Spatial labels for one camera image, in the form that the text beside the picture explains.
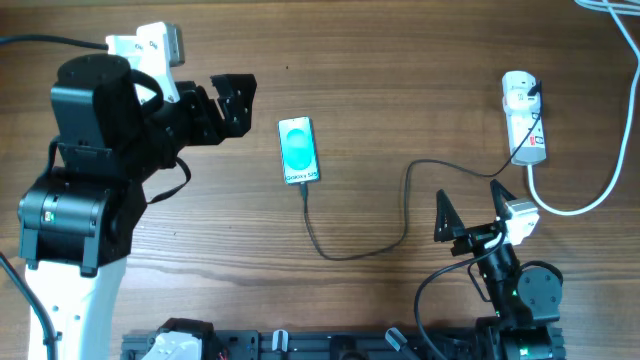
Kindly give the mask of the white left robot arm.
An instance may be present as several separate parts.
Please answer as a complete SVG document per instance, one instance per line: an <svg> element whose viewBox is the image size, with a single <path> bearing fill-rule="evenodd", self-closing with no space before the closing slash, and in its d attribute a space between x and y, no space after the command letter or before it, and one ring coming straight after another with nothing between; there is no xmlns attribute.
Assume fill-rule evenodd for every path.
<svg viewBox="0 0 640 360"><path fill-rule="evenodd" d="M19 255L7 275L31 308L32 359L105 359L134 229L149 205L143 185L180 168L187 146L214 146L251 127L251 74L163 86L105 44L64 63L51 90L59 129L43 172L22 196Z"/></svg>

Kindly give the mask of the Galaxy S25 smartphone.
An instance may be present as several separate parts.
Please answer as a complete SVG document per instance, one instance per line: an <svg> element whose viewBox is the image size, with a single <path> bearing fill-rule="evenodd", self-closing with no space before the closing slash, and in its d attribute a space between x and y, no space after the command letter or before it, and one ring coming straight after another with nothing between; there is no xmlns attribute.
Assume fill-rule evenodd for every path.
<svg viewBox="0 0 640 360"><path fill-rule="evenodd" d="M280 120L277 130L285 183L318 181L320 171L311 118Z"/></svg>

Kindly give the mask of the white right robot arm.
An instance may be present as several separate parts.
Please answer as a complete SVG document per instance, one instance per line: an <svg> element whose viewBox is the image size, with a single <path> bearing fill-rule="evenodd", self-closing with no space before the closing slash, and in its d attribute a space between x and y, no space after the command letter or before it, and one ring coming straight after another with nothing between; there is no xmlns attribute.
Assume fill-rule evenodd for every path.
<svg viewBox="0 0 640 360"><path fill-rule="evenodd" d="M563 332L554 325L560 320L563 274L545 261L522 263L515 253L536 227L539 210L497 180L490 182L490 190L496 217L473 227L464 225L444 190L436 193L434 240L450 242L453 256L470 257L435 271L416 291L413 313L427 354L437 359L565 359ZM477 319L462 331L463 338L441 332L433 339L420 314L423 291L453 270L474 266L486 287L478 293L494 315Z"/></svg>

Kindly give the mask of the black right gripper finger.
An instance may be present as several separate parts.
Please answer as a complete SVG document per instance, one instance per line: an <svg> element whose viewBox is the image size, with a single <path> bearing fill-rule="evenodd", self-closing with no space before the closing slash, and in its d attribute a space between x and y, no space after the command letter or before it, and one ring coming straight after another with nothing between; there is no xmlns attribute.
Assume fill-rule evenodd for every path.
<svg viewBox="0 0 640 360"><path fill-rule="evenodd" d="M490 182L490 190L496 215L500 219L508 220L510 215L508 213L506 203L516 200L516 197L496 179L493 179Z"/></svg>
<svg viewBox="0 0 640 360"><path fill-rule="evenodd" d="M447 193L441 189L436 193L436 220L434 241L448 242L467 235L466 227L456 212Z"/></svg>

